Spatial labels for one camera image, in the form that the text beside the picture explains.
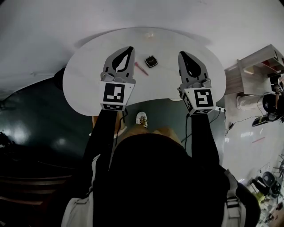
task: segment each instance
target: oval table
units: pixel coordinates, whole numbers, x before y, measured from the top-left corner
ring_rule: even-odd
[[[161,98],[179,98],[181,84],[178,54],[186,51],[199,58],[207,67],[215,88],[216,101],[226,88],[225,72],[219,59],[207,48],[187,36],[173,31],[136,27],[116,30],[99,36],[78,49],[68,62],[63,76],[63,91],[69,105],[78,113],[97,116],[100,74],[107,57],[120,48],[133,46],[135,61],[149,74],[137,67],[133,79],[136,85],[127,105]],[[158,65],[148,68],[144,59],[153,55]]]

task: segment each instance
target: black sleeve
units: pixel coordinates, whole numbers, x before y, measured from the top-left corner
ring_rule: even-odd
[[[279,100],[277,102],[277,112],[283,114],[284,113],[284,97],[279,96]]]

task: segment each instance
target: dark green floor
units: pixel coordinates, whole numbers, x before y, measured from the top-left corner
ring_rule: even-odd
[[[75,112],[65,100],[62,91],[57,89],[52,79],[25,88],[7,98],[0,109],[0,131],[16,144],[36,151],[39,161],[76,167],[83,157],[89,133],[92,131],[91,117]],[[169,99],[142,102],[127,107],[128,128],[135,124],[139,111],[147,113],[149,130],[169,126],[182,140],[185,137],[185,116],[187,109],[183,103]],[[215,118],[218,111],[209,114]],[[212,123],[211,129],[220,152],[223,151],[225,117],[221,112]],[[191,133],[191,120],[188,134]],[[191,155],[191,138],[187,151]]]

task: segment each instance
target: person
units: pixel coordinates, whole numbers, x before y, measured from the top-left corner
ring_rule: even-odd
[[[276,94],[237,96],[237,108],[239,110],[257,110],[260,109],[262,114],[278,113],[284,114],[284,97]]]
[[[139,113],[137,125],[116,146],[109,164],[104,154],[112,149],[114,130],[106,127],[112,119],[110,124],[115,125],[116,112],[102,110],[78,173],[42,204],[45,223],[53,227],[179,226],[194,221],[221,226],[230,182],[219,165],[208,116],[191,118],[194,161],[172,129],[150,133],[146,114]],[[257,200],[237,185],[236,196],[246,209],[245,226],[256,226]]]

